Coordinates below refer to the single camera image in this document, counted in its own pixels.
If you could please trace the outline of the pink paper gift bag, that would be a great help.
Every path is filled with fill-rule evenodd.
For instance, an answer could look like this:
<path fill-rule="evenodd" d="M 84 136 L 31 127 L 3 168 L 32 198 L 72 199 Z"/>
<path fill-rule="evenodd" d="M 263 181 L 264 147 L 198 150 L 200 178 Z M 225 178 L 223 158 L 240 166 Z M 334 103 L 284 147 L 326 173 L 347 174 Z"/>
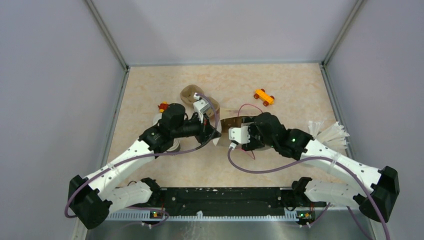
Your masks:
<path fill-rule="evenodd" d="M 212 140 L 215 147 L 228 147 L 233 140 L 232 136 L 238 134 L 232 133 L 235 128 L 241 128 L 247 123 L 243 123 L 243 118 L 254 117 L 264 111 L 251 103 L 244 103 L 238 108 L 221 108 L 219 110 L 219 123 L 218 131 L 221 133 L 221 137 Z"/>

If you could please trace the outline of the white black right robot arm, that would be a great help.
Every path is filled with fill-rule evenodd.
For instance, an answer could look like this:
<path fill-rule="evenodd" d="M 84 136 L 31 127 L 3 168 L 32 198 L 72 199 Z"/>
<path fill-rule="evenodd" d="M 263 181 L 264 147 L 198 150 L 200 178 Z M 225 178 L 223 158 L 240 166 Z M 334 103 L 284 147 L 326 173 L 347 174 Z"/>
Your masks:
<path fill-rule="evenodd" d="M 329 183 L 302 177 L 293 183 L 293 200 L 299 206 L 331 202 L 358 207 L 377 222 L 387 223 L 400 194 L 398 171 L 377 168 L 349 158 L 305 131 L 286 128 L 269 112 L 242 118 L 243 150 L 273 149 L 282 157 L 327 171 L 342 180 Z"/>

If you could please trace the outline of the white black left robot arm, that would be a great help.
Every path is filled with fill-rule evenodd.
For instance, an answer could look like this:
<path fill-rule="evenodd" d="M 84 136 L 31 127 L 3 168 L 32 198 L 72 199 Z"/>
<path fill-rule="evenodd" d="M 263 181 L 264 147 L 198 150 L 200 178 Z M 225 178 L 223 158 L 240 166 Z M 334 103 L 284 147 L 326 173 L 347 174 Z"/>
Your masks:
<path fill-rule="evenodd" d="M 161 114 L 156 124 L 147 128 L 121 155 L 99 170 L 69 182 L 64 216 L 77 218 L 88 229 L 98 227 L 109 214 L 136 204 L 154 207 L 160 202 L 160 187 L 151 178 L 144 178 L 130 186 L 120 183 L 133 172 L 162 156 L 171 156 L 169 149 L 176 139 L 194 137 L 199 146 L 177 152 L 178 155 L 195 152 L 212 139 L 220 137 L 219 114 L 214 113 L 214 124 L 201 111 L 186 117 L 186 109 L 172 103 Z"/>

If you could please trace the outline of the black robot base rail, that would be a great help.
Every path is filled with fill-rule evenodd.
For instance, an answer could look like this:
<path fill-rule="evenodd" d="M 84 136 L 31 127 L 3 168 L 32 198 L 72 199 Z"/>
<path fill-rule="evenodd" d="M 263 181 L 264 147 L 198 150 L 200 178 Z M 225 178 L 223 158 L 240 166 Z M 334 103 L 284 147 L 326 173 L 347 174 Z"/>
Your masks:
<path fill-rule="evenodd" d="M 326 205 L 295 195 L 288 187 L 168 187 L 148 202 L 135 204 L 164 210 L 172 217 L 195 216 L 199 211 L 206 217 L 283 216 Z"/>

